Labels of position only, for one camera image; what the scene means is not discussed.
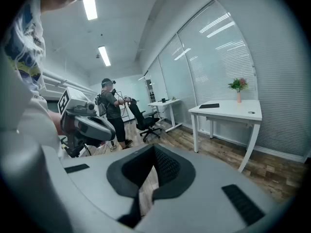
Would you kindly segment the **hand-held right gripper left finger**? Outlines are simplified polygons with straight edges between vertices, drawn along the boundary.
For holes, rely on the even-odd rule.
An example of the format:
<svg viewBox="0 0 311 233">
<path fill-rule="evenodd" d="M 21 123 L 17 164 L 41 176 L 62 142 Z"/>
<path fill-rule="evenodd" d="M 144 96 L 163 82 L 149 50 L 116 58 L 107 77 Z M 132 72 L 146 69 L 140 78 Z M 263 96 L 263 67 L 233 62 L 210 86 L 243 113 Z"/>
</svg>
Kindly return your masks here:
<svg viewBox="0 0 311 233">
<path fill-rule="evenodd" d="M 154 233 L 156 220 L 139 216 L 133 198 L 117 194 L 106 177 L 111 163 L 130 154 L 138 155 L 147 145 L 108 155 L 96 155 L 60 161 L 47 146 L 42 149 L 41 169 L 46 182 L 43 191 L 41 226 L 51 233 Z"/>
</svg>

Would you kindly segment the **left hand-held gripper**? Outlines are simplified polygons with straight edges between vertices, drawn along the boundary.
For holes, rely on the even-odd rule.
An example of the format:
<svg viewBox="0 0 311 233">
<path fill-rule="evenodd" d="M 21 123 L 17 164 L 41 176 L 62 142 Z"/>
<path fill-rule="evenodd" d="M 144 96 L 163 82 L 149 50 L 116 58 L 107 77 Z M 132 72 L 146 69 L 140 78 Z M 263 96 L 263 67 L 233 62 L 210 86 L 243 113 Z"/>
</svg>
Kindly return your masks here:
<svg viewBox="0 0 311 233">
<path fill-rule="evenodd" d="M 60 125 L 68 147 L 84 144 L 99 147 L 115 138 L 114 126 L 104 117 L 98 117 L 95 104 L 84 93 L 66 88 L 58 102 Z"/>
</svg>

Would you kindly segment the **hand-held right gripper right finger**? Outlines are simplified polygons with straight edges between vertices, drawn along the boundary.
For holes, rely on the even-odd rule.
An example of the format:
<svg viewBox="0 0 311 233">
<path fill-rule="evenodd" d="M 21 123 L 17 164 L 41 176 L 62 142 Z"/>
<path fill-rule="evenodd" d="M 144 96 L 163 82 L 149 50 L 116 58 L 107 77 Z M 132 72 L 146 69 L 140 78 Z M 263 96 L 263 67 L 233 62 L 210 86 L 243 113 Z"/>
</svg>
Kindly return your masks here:
<svg viewBox="0 0 311 233">
<path fill-rule="evenodd" d="M 246 231 L 246 223 L 222 187 L 239 187 L 265 214 L 262 226 L 278 218 L 284 208 L 255 182 L 229 164 L 207 156 L 168 146 L 189 160 L 196 171 L 191 186 L 179 197 L 155 200 L 150 211 L 135 227 L 142 233 L 234 233 Z"/>
</svg>

